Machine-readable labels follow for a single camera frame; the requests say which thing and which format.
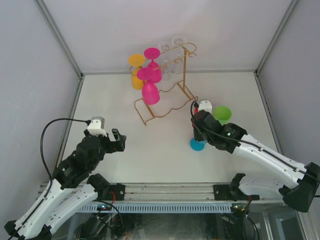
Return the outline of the blue wine glass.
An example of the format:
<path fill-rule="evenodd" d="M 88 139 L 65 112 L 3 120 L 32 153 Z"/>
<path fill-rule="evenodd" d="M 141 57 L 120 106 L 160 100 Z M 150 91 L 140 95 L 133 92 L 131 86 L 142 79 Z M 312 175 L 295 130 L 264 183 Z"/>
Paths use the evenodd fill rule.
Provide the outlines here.
<path fill-rule="evenodd" d="M 200 152 L 205 148 L 207 141 L 203 140 L 203 141 L 197 141 L 194 138 L 192 138 L 189 142 L 189 146 L 192 150 Z"/>

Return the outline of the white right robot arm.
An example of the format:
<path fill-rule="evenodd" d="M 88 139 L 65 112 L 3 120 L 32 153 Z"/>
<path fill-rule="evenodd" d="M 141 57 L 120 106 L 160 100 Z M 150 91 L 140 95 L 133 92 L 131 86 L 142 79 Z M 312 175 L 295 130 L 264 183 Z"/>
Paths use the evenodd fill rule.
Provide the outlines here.
<path fill-rule="evenodd" d="M 205 140 L 220 151 L 252 160 L 271 171 L 275 180 L 256 180 L 238 173 L 229 185 L 230 195 L 282 198 L 290 208 L 306 213 L 320 186 L 320 167 L 314 162 L 294 161 L 263 145 L 242 127 L 220 124 L 213 115 L 200 110 L 191 115 L 196 140 Z"/>

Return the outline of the green wine glass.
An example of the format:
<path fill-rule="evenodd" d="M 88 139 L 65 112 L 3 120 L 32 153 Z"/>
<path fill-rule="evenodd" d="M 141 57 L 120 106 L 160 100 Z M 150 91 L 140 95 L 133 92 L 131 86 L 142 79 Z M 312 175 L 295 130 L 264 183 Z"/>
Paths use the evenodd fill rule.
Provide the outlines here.
<path fill-rule="evenodd" d="M 232 111 L 226 106 L 217 106 L 213 111 L 213 117 L 224 125 L 227 124 L 232 117 Z"/>

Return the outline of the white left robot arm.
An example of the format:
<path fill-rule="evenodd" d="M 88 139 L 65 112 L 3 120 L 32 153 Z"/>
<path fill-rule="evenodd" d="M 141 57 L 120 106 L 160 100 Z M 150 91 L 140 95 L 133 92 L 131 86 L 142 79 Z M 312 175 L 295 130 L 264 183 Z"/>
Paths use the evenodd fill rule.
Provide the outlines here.
<path fill-rule="evenodd" d="M 54 231 L 81 206 L 109 196 L 110 183 L 99 173 L 92 172 L 105 154 L 123 152 L 127 137 L 112 129 L 92 135 L 88 130 L 70 156 L 60 162 L 47 185 L 32 207 L 19 219 L 4 225 L 10 238 L 19 240 L 48 240 Z"/>

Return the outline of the clear wine glass left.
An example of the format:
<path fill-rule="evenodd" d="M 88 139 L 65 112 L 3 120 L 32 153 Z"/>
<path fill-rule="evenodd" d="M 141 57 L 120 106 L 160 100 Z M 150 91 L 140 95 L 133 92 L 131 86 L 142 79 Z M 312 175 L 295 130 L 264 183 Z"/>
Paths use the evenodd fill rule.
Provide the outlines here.
<path fill-rule="evenodd" d="M 173 49 L 173 45 L 169 41 L 162 42 L 158 45 L 158 49 L 161 52 L 161 60 L 162 60 L 162 79 L 169 81 L 171 79 L 171 50 Z"/>

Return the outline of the pink wine glass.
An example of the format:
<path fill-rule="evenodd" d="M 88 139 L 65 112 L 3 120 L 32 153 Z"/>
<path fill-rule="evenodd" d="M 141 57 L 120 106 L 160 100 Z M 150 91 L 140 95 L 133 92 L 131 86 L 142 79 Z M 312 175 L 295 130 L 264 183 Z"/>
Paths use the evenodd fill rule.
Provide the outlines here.
<path fill-rule="evenodd" d="M 144 51 L 144 57 L 148 60 L 151 60 L 151 62 L 147 65 L 147 67 L 153 69 L 153 77 L 150 79 L 151 83 L 159 83 L 162 80 L 162 70 L 160 69 L 159 64 L 155 61 L 159 56 L 161 55 L 161 52 L 158 48 L 150 47 L 147 48 Z"/>
<path fill-rule="evenodd" d="M 144 81 L 142 87 L 142 99 L 147 105 L 155 105 L 160 101 L 160 93 L 153 83 L 153 78 L 155 76 L 155 71 L 151 67 L 143 67 L 138 70 L 136 74 L 137 78 Z"/>

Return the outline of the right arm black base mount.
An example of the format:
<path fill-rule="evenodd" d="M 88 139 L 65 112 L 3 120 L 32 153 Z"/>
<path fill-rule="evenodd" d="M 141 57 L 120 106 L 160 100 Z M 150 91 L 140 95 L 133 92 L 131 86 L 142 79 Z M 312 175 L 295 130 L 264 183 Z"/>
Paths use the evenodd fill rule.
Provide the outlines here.
<path fill-rule="evenodd" d="M 216 201 L 237 201 L 240 199 L 238 188 L 230 184 L 213 185 L 214 199 Z"/>

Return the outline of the orange wine glass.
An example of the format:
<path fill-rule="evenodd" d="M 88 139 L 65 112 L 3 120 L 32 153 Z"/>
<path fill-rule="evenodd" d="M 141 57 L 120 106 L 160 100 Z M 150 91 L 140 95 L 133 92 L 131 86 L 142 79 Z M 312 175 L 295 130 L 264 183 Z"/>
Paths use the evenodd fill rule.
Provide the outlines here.
<path fill-rule="evenodd" d="M 131 85 L 135 90 L 141 90 L 145 84 L 143 80 L 137 77 L 137 73 L 145 64 L 145 61 L 145 57 L 142 54 L 133 54 L 128 58 L 131 72 Z"/>

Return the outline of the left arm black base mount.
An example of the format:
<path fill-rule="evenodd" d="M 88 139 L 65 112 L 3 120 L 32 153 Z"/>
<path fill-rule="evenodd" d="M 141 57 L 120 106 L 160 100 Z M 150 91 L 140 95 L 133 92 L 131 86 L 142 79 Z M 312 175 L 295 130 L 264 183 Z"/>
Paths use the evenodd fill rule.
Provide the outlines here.
<path fill-rule="evenodd" d="M 123 201 L 125 199 L 126 186 L 124 184 L 111 184 L 105 197 L 107 201 Z"/>

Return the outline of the clear wine glass right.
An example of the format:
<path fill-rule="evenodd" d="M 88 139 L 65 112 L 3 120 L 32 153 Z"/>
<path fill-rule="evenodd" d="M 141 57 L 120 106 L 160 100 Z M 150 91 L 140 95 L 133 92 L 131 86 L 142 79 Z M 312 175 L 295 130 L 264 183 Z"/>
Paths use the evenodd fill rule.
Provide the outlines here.
<path fill-rule="evenodd" d="M 176 36 L 173 37 L 171 40 L 172 45 L 175 47 L 173 50 L 174 57 L 173 59 L 177 59 L 173 63 L 173 72 L 175 74 L 181 74 L 183 72 L 183 59 L 182 56 L 184 55 L 184 50 L 182 48 L 185 45 L 187 39 L 183 36 Z"/>

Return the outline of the clear wine glass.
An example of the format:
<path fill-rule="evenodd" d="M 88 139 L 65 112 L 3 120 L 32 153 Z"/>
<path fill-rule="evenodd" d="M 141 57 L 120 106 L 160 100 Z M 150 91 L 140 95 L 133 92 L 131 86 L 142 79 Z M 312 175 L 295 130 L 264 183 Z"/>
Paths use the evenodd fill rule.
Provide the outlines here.
<path fill-rule="evenodd" d="M 177 59 L 173 63 L 173 72 L 175 74 L 181 74 L 183 72 L 183 59 L 182 56 L 184 55 L 184 50 L 182 48 L 185 45 L 187 39 L 183 36 L 176 36 L 173 37 L 171 40 L 172 45 L 175 47 L 173 50 L 174 57 L 173 59 Z"/>
<path fill-rule="evenodd" d="M 158 45 L 158 49 L 161 52 L 161 60 L 162 60 L 162 79 L 169 81 L 171 79 L 171 50 L 173 49 L 173 45 L 169 41 L 162 42 Z"/>

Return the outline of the red wine glass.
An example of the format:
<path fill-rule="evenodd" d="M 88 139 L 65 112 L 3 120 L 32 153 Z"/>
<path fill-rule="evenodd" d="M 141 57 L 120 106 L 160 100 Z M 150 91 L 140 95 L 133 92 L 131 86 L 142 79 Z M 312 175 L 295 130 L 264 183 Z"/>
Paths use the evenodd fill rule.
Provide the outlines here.
<path fill-rule="evenodd" d="M 193 101 L 190 106 L 190 114 L 191 114 L 191 125 L 194 127 L 193 116 L 199 111 L 199 104 L 197 101 Z"/>

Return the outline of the aluminium frame rail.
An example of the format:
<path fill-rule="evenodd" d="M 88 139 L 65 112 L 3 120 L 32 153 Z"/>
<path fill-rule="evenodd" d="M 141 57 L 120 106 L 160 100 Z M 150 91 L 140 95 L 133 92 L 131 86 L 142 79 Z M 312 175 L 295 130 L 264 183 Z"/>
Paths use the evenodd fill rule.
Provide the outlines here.
<path fill-rule="evenodd" d="M 239 200 L 215 200 L 213 185 L 226 183 L 121 183 L 125 185 L 123 201 L 116 203 L 204 203 L 247 202 L 247 197 Z"/>

